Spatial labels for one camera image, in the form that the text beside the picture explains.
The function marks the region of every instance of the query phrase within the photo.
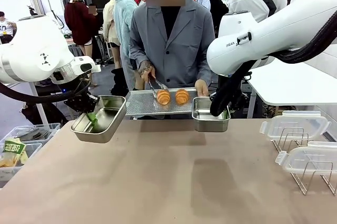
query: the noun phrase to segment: maroon jacket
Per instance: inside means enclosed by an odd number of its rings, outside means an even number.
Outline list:
[[[65,23],[73,33],[74,43],[84,45],[95,35],[96,17],[89,14],[89,9],[80,2],[68,3],[64,11]]]

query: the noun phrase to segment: perforated baking tray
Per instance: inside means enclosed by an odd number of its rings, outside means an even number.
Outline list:
[[[177,105],[175,93],[181,89],[169,89],[171,101],[168,105],[161,105],[153,96],[152,90],[130,91],[126,96],[126,115],[163,115],[192,113],[193,99],[197,97],[195,88],[184,88],[190,95],[189,101],[184,105]]]

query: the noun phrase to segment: tongs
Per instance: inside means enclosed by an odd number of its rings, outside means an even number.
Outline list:
[[[157,92],[155,90],[155,88],[153,88],[153,85],[151,83],[151,80],[155,81],[156,84],[158,84],[158,86],[162,89],[162,90],[165,90],[165,91],[168,91],[168,87],[165,85],[165,84],[162,84],[161,82],[159,82],[156,78],[154,77],[149,77],[148,79],[148,84],[152,90],[152,94],[154,96],[155,99],[157,99]]]

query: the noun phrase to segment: gray blazer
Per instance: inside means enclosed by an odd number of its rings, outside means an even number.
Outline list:
[[[167,39],[160,7],[140,6],[134,11],[130,33],[130,58],[150,60],[157,79],[169,88],[193,87],[196,80],[211,84],[206,54],[215,39],[211,13],[194,0],[180,8]]]

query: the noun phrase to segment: metal tray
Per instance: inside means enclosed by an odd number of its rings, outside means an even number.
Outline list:
[[[171,101],[168,105],[161,105],[153,97],[152,90],[130,91],[126,96],[126,115],[164,115],[164,114],[186,114],[192,113],[192,102],[197,97],[195,88],[182,88],[190,95],[189,101],[184,105],[175,102],[175,93],[181,89],[169,89]]]
[[[209,97],[200,97],[193,100],[194,129],[198,132],[214,133],[227,131],[231,119],[228,107],[218,117],[214,117],[210,112],[211,104],[212,101]]]
[[[109,142],[125,117],[125,104],[125,98],[121,96],[100,96],[94,111],[97,121],[92,123],[83,113],[72,124],[72,132],[81,141]]]

